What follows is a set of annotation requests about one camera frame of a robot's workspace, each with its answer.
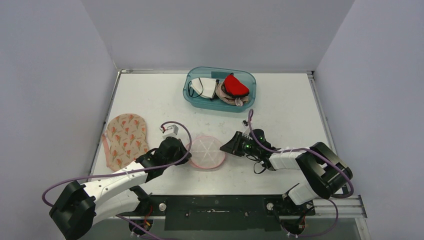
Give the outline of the white mesh laundry bag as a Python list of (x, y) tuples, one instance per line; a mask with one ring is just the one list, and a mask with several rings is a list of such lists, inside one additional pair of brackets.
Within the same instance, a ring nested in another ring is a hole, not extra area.
[(212, 170), (220, 167), (226, 153), (220, 150), (223, 144), (215, 137), (202, 135), (192, 141), (188, 163), (197, 169)]

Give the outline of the beige bra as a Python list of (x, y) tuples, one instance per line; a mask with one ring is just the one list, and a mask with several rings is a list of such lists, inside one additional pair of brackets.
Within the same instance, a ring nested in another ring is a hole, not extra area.
[(216, 89), (215, 89), (215, 95), (222, 100), (224, 103), (232, 106), (242, 107), (243, 105), (247, 104), (249, 102), (249, 97), (233, 97), (227, 94), (224, 91), (224, 83), (220, 82)]

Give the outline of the red bra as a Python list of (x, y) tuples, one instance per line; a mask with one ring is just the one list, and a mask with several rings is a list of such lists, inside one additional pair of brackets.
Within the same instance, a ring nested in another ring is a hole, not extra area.
[(230, 73), (223, 81), (223, 91), (234, 98), (247, 97), (250, 94), (249, 88), (241, 83), (233, 73)]

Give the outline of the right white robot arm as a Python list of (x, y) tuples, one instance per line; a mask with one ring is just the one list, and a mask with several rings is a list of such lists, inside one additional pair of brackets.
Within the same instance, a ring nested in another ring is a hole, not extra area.
[(254, 129), (249, 134), (237, 131), (219, 149), (256, 161), (265, 170), (301, 171), (305, 181), (297, 183), (283, 195), (282, 207), (290, 215), (296, 214), (303, 204), (315, 198), (337, 198), (339, 189), (344, 185), (352, 186), (352, 171), (323, 142), (309, 148), (281, 149), (266, 140), (263, 130)]

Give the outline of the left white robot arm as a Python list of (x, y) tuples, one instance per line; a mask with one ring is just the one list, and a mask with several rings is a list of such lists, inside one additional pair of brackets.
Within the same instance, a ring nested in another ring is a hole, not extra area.
[(64, 181), (66, 185), (51, 206), (49, 216), (64, 238), (78, 240), (93, 225), (126, 212), (144, 215), (149, 201), (140, 185), (163, 174), (166, 168), (186, 163), (191, 147), (175, 137), (165, 138), (157, 148), (147, 151), (113, 174), (87, 176)]

